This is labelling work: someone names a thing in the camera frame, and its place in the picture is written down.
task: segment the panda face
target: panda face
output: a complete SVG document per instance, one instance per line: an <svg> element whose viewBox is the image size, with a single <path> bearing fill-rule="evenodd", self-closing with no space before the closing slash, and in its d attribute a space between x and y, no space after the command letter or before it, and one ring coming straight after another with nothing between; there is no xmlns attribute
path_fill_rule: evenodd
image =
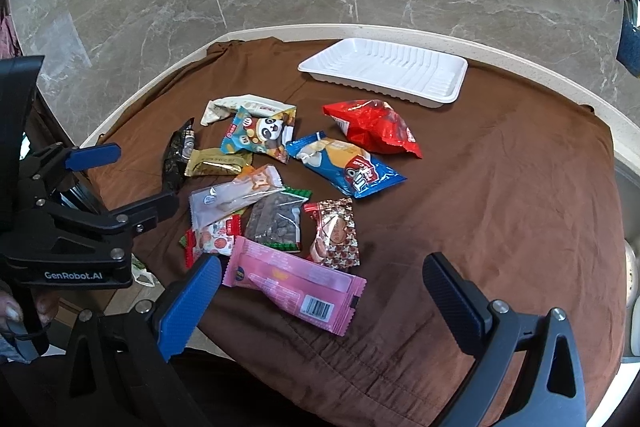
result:
<svg viewBox="0 0 640 427"><path fill-rule="evenodd" d="M256 126L257 135L262 141L277 140L282 133L284 122L276 118L260 118Z"/></svg>

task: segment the dark blue gripper pad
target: dark blue gripper pad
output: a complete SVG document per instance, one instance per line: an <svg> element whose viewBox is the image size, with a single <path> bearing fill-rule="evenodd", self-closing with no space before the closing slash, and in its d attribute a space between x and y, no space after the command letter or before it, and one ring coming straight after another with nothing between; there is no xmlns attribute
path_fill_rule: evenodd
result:
<svg viewBox="0 0 640 427"><path fill-rule="evenodd" d="M159 319L158 349L165 362L184 351L191 333L204 315L222 281L222 268L216 256L207 256L203 264L196 263L197 273L188 274L188 281L169 309Z"/></svg>
<svg viewBox="0 0 640 427"><path fill-rule="evenodd" d="M76 149L69 153L65 169L78 172L115 163L120 159L120 147L115 143L105 143L94 147Z"/></svg>
<svg viewBox="0 0 640 427"><path fill-rule="evenodd" d="M439 252L425 258L422 280L460 350L478 357L484 351L484 323L465 297L465 281Z"/></svg>

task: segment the barcode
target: barcode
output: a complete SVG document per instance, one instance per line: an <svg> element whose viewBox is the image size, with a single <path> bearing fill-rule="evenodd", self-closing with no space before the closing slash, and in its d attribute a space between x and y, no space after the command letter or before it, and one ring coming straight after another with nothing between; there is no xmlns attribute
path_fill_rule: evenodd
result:
<svg viewBox="0 0 640 427"><path fill-rule="evenodd" d="M333 304L316 299L311 295L305 295L305 299L302 301L302 306L300 306L300 313L318 319L322 322L329 322L331 312L333 310Z"/></svg>

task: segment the gold snack package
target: gold snack package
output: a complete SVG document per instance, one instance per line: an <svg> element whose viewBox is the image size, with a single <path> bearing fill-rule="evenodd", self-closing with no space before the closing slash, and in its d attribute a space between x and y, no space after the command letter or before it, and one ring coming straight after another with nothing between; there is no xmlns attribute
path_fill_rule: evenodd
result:
<svg viewBox="0 0 640 427"><path fill-rule="evenodd" d="M243 169L251 166L254 154L241 150L235 154L225 154L218 148L194 149L184 170L185 176L238 176Z"/></svg>

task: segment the tray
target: tray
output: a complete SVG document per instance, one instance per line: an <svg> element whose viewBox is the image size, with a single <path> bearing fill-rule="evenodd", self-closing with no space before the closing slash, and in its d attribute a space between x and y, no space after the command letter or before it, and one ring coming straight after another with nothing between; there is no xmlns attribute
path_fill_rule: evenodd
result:
<svg viewBox="0 0 640 427"><path fill-rule="evenodd" d="M302 62L316 80L440 107L457 99L468 64L462 57L370 39L344 39Z"/></svg>

